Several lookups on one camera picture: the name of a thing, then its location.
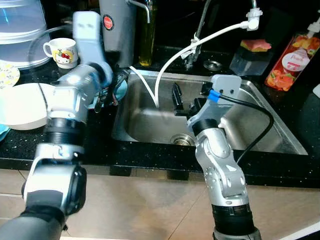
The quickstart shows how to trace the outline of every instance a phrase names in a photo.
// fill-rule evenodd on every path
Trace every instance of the drain hole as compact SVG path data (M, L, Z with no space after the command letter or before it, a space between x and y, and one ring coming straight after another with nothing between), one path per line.
M180 145L180 146L194 146L195 141L190 137L188 134L185 133L179 133L176 135L173 135L171 140L171 144L174 145Z

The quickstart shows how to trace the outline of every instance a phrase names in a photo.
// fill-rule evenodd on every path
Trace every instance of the yellow liquid bottle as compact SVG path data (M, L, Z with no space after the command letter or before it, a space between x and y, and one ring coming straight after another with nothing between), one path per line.
M143 23L139 41L139 63L144 67L148 67L152 64L152 56L155 42L157 5L156 0L145 0L145 4L148 6L150 10L151 22L147 23L146 21L146 11L140 11Z

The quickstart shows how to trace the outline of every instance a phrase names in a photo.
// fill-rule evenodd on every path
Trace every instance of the soap bottle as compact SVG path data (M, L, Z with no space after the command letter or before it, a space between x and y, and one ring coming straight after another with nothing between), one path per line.
M320 17L309 25L307 33L298 33L291 39L264 83L279 91L288 91L319 49L319 32Z
M148 67L152 63L155 42L157 3L156 0L144 0L151 13L151 22L142 22L141 36L139 41L139 63ZM146 11L140 11L142 19L146 19Z

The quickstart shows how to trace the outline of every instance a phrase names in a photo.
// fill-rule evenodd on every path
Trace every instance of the yellow patterned plate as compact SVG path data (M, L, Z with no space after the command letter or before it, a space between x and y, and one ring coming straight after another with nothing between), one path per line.
M20 78L17 67L8 63L0 63L0 89L14 86Z

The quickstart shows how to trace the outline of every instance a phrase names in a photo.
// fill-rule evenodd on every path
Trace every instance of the blue connector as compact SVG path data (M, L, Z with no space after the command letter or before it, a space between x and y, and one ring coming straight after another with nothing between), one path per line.
M220 96L221 96L220 92L217 92L217 91L211 89L210 92L209 92L208 99L210 99L211 101L214 101L215 103L217 103L219 98L220 98Z

